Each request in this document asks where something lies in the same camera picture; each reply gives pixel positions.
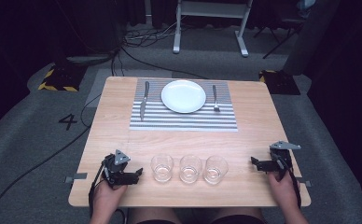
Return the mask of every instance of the gray carpet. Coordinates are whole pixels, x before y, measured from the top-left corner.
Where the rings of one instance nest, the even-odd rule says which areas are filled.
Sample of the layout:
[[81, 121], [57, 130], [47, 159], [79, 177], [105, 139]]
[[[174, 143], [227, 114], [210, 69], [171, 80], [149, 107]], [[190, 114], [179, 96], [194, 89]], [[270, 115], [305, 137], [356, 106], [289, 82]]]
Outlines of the gray carpet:
[[[181, 51], [177, 55], [172, 53], [172, 36], [150, 47], [126, 50], [141, 61], [178, 70], [171, 73], [175, 78], [198, 78], [192, 73], [212, 79], [258, 81], [260, 70], [282, 68], [295, 42], [294, 38], [263, 60], [262, 56], [276, 44], [274, 38], [269, 32], [253, 38], [257, 30], [246, 30], [244, 40], [250, 56], [243, 58], [234, 38], [235, 29], [237, 27], [220, 31], [210, 27], [188, 30], [182, 35]], [[122, 64], [115, 60], [118, 76], [122, 76], [121, 67], [126, 73], [159, 70], [135, 61], [123, 51], [119, 59]], [[103, 79], [96, 78], [103, 76], [103, 71], [105, 76], [110, 76], [110, 63], [103, 63], [88, 68], [79, 92], [39, 91], [38, 85], [51, 66], [49, 64], [31, 76], [28, 82], [31, 93], [0, 121], [0, 194], [18, 176], [60, 151], [87, 130], [84, 124], [91, 124], [97, 102], [83, 108], [94, 94], [99, 93], [100, 88], [92, 88], [95, 83], [103, 85]], [[170, 75], [165, 70], [159, 72]], [[301, 95], [273, 95], [272, 99], [288, 140], [302, 146], [295, 156], [304, 180], [313, 184], [309, 188], [312, 204], [302, 211], [311, 223], [362, 223], [360, 186], [306, 96], [310, 79], [299, 76], [295, 80]], [[77, 123], [67, 131], [67, 125], [59, 123], [59, 120], [70, 114], [75, 115]], [[63, 183], [66, 176], [77, 171], [88, 134], [89, 130], [7, 191], [0, 200], [0, 223], [89, 221], [88, 208], [73, 207], [68, 203], [70, 185]], [[186, 223], [197, 223], [196, 219], [202, 220], [215, 211], [185, 208], [176, 212]], [[263, 212], [269, 223], [284, 223], [278, 208], [263, 208]], [[114, 216], [112, 223], [122, 223], [119, 214]]]

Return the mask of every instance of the person's right hand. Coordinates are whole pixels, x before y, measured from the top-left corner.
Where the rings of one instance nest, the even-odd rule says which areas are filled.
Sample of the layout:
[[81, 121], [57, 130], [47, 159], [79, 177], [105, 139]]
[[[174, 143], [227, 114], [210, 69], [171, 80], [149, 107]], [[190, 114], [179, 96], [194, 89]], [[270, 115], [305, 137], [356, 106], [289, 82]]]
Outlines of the person's right hand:
[[278, 180], [278, 174], [268, 173], [269, 183], [271, 185], [271, 192], [274, 199], [280, 205], [282, 209], [288, 207], [292, 209], [299, 209], [298, 199], [294, 190], [291, 175], [287, 171], [281, 181]]

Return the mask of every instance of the person's leg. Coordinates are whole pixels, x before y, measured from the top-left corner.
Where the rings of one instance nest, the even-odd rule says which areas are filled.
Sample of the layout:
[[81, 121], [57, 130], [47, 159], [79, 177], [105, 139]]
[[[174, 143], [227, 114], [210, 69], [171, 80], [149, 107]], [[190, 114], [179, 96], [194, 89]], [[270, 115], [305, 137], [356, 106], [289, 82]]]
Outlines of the person's leg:
[[224, 217], [232, 217], [232, 216], [249, 216], [249, 217], [256, 217], [259, 220], [262, 221], [262, 223], [265, 223], [265, 219], [262, 215], [262, 211], [259, 208], [256, 207], [227, 207], [227, 208], [221, 208], [218, 210], [218, 213], [213, 218], [213, 221], [219, 220]]
[[181, 224], [173, 208], [144, 207], [131, 208], [129, 210], [128, 224], [137, 224], [147, 220], [167, 220], [175, 224]]

